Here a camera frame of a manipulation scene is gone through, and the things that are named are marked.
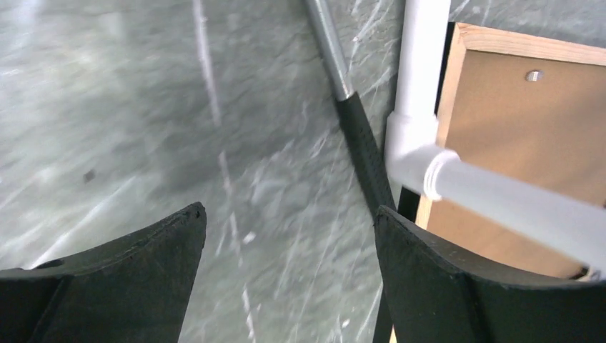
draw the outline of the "scratched surface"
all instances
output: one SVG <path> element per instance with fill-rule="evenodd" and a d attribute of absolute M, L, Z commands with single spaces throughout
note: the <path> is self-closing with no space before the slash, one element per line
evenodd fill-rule
<path fill-rule="evenodd" d="M 331 0 L 381 137 L 402 3 Z M 451 19 L 606 46 L 601 0 Z M 371 219 L 301 0 L 1 0 L 0 268 L 207 208 L 182 342 L 370 342 Z"/>

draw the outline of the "black rubber grip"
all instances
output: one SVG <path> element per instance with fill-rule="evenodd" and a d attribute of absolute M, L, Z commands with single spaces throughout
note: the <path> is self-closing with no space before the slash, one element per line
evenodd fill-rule
<path fill-rule="evenodd" d="M 383 154 L 374 139 L 358 93 L 347 100 L 338 101 L 336 106 L 349 155 L 372 217 L 375 218 L 381 205 L 395 210 Z"/>

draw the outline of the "brown panel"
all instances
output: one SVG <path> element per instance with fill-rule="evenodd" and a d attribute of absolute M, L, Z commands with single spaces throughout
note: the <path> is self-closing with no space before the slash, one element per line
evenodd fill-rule
<path fill-rule="evenodd" d="M 543 78 L 525 81 L 534 69 Z M 469 163 L 602 206 L 606 67 L 468 50 L 446 147 Z M 434 203 L 431 213 L 431 232 L 490 259 L 557 277 L 580 268 L 452 203 Z"/>

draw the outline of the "silver screw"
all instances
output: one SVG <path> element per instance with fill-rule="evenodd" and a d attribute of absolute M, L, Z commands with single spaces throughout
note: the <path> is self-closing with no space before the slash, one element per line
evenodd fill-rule
<path fill-rule="evenodd" d="M 542 78 L 543 78 L 543 71 L 540 71 L 540 70 L 529 71 L 528 74 L 526 74 L 526 81 L 535 82 L 535 81 L 539 81 Z"/>

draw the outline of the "silver metal shaft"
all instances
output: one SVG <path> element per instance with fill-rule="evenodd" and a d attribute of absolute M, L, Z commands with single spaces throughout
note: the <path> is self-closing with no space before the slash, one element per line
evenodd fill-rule
<path fill-rule="evenodd" d="M 324 66 L 337 100 L 348 99 L 355 93 L 349 78 L 339 34 L 334 27 L 326 0 L 305 0 Z"/>

